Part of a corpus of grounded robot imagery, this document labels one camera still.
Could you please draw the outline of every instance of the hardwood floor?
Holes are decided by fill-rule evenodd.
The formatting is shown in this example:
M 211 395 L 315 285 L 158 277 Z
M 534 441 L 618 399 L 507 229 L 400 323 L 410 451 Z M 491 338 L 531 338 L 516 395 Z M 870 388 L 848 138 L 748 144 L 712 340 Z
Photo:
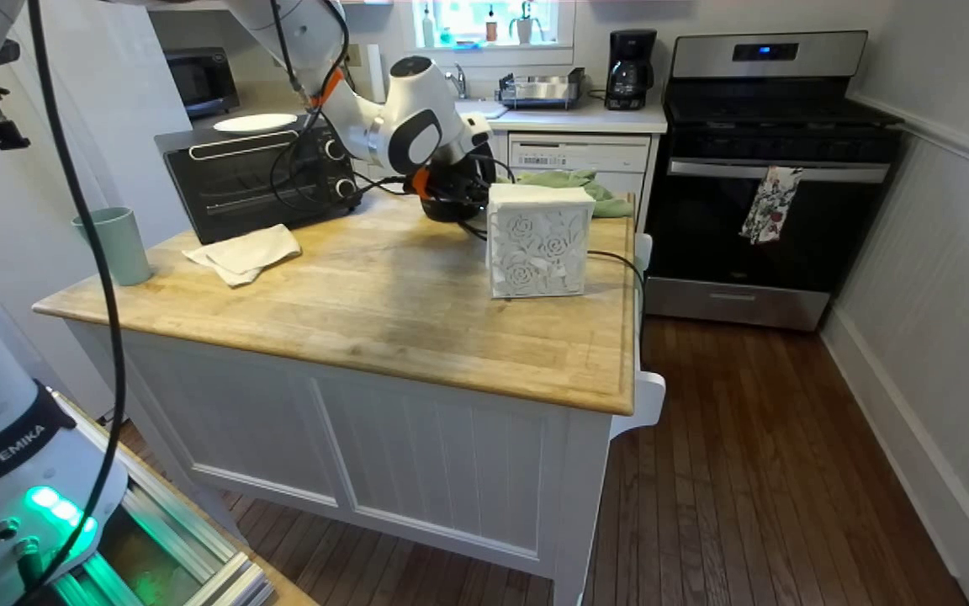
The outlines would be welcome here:
M 967 603 L 817 338 L 648 320 L 658 426 L 612 445 L 589 606 Z M 552 586 L 233 498 L 253 548 L 328 606 L 538 606 Z

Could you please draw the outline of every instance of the coffee maker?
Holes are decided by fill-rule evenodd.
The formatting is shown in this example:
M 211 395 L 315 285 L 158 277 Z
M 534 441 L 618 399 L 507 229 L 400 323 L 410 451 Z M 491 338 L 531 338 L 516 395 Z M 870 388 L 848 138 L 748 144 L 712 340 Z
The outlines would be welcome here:
M 612 30 L 610 38 L 610 112 L 646 107 L 646 92 L 654 86 L 654 44 L 657 30 Z

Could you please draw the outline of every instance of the stainless steel stove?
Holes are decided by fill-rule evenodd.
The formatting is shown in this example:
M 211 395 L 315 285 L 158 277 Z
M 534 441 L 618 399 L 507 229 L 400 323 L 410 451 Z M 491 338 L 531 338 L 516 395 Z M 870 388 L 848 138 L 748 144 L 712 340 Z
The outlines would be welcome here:
M 897 119 L 843 98 L 860 49 L 860 30 L 676 39 L 646 314 L 821 328 L 900 147 Z

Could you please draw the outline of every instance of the white box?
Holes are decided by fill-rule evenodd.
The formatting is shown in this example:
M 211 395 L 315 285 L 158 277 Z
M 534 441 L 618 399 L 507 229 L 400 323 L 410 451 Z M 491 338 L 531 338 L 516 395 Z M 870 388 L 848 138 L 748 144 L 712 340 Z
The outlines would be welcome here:
M 491 184 L 485 245 L 491 295 L 581 292 L 589 221 L 586 188 Z

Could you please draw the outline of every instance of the kitchen island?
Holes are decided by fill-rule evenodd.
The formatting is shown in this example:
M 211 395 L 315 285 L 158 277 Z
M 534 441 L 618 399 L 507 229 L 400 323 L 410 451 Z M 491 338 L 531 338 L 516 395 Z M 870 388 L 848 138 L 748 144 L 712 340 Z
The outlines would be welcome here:
M 169 476 L 586 586 L 612 416 L 637 406 L 637 277 L 589 257 L 586 292 L 491 298 L 485 245 L 373 191 L 295 229 L 303 257 L 230 291 L 186 261 L 120 292 L 132 416 Z M 593 221 L 631 257 L 631 221 Z M 109 371 L 94 279 L 36 303 Z

